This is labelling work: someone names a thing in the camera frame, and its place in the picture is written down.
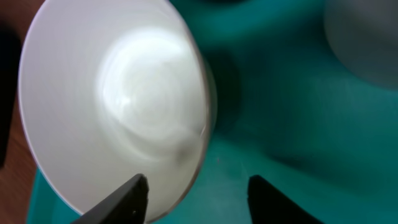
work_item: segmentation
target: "wooden surface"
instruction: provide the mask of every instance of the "wooden surface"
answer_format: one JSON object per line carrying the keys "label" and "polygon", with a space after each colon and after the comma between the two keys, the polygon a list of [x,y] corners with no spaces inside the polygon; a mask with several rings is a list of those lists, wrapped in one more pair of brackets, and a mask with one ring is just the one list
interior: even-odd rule
{"label": "wooden surface", "polygon": [[[0,0],[0,21],[13,27],[24,41],[30,22],[42,3],[43,0]],[[0,223],[25,223],[35,170],[16,99],[6,163],[0,169]]]}

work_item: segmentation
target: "bowl rim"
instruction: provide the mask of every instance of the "bowl rim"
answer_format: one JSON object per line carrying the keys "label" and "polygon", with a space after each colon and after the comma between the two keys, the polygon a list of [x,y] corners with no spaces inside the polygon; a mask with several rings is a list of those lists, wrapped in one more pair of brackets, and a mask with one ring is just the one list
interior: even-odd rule
{"label": "bowl rim", "polygon": [[[34,148],[31,144],[30,141],[30,137],[29,137],[29,133],[27,132],[26,127],[26,116],[24,113],[24,100],[23,100],[23,94],[22,94],[22,80],[23,80],[23,71],[24,71],[24,61],[26,58],[26,46],[29,44],[33,44],[30,41],[30,36],[31,36],[31,32],[33,29],[35,29],[35,25],[37,23],[38,18],[43,14],[43,11],[46,10],[46,7],[48,6],[48,4],[50,4],[51,2],[53,2],[53,0],[46,0],[43,2],[43,4],[40,6],[39,10],[36,12],[32,22],[30,23],[30,26],[28,28],[28,31],[26,33],[26,37],[24,40],[24,44],[23,44],[23,48],[22,48],[22,52],[21,52],[21,60],[19,62],[19,72],[18,72],[18,104],[19,104],[19,112],[21,115],[21,121],[22,121],[22,127],[24,130],[24,134],[25,134],[25,138],[29,147],[30,152],[33,155],[34,161],[37,164],[40,172],[43,174],[45,180],[49,183],[49,186],[51,187],[51,189],[57,194],[57,196],[66,204],[68,205],[68,207],[70,207],[73,211],[77,212],[77,214],[82,215],[83,212],[81,212],[78,208],[76,208],[71,202],[69,202],[62,194],[61,192],[58,191],[58,189],[53,185],[52,181],[49,179],[48,175],[46,174],[46,172],[44,171],[44,169],[42,168],[42,166],[40,165],[39,160],[37,159],[37,155],[34,151]],[[201,53],[199,51],[199,48],[195,42],[195,39],[192,36],[192,33],[190,32],[190,29],[188,28],[186,22],[184,21],[184,19],[182,18],[181,14],[177,11],[177,9],[174,7],[174,5],[169,2],[169,1],[159,1],[162,2],[162,4],[167,5],[167,7],[169,7],[174,13],[175,16],[178,17],[178,19],[181,22],[181,25],[183,26],[182,28],[185,31],[185,35],[187,36],[187,40],[189,41],[193,52],[197,58],[197,62],[199,64],[199,69],[200,69],[200,74],[201,74],[201,79],[202,79],[202,84],[203,84],[203,90],[204,90],[204,94],[205,94],[205,116],[206,116],[206,123],[205,123],[205,127],[203,128],[203,131],[201,133],[201,135],[203,136],[203,146],[201,148],[201,153],[200,153],[200,157],[198,160],[198,164],[196,166],[196,169],[192,175],[191,180],[189,181],[187,187],[185,188],[185,190],[182,192],[181,196],[178,198],[178,200],[170,207],[168,208],[164,213],[158,215],[157,217],[150,219],[148,221],[146,221],[146,223],[152,223],[155,222],[163,217],[165,217],[166,215],[168,215],[184,198],[185,196],[187,196],[188,192],[190,191],[190,189],[192,188],[193,184],[195,183],[199,171],[203,165],[203,161],[205,159],[205,154],[207,152],[208,149],[208,145],[209,145],[209,141],[210,141],[210,136],[211,136],[211,130],[212,130],[212,117],[211,117],[211,107],[213,106],[211,104],[211,96],[210,96],[210,86],[208,83],[208,77],[206,74],[206,67],[203,61],[203,58],[201,56]]]}

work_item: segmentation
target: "teal surface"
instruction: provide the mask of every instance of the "teal surface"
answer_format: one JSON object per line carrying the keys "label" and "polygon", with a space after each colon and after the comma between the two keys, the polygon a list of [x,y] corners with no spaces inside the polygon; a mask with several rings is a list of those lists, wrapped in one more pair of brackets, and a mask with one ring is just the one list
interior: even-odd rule
{"label": "teal surface", "polygon": [[[250,223],[262,175],[326,223],[398,223],[398,92],[331,52],[323,1],[174,0],[215,73],[219,115],[191,191],[157,223]],[[28,223],[69,223],[37,172]]]}

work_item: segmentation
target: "black plastic object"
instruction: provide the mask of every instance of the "black plastic object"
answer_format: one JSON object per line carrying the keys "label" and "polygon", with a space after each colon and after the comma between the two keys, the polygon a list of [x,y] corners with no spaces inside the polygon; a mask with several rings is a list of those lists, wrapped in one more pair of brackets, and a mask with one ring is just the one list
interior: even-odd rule
{"label": "black plastic object", "polygon": [[142,224],[148,191],[147,178],[137,174],[72,224]]}
{"label": "black plastic object", "polygon": [[6,159],[12,109],[17,91],[21,42],[8,26],[0,23],[0,168]]}
{"label": "black plastic object", "polygon": [[259,175],[249,180],[248,203],[253,224],[322,223]]}

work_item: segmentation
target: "white bowl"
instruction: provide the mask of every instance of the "white bowl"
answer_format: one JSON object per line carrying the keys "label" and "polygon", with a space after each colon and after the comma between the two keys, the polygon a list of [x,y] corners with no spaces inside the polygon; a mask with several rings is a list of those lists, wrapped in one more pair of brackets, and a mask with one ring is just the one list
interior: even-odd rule
{"label": "white bowl", "polygon": [[82,214],[143,173],[146,220],[171,211],[210,137],[215,107],[205,74],[168,1],[45,1],[22,51],[19,104],[54,191]]}

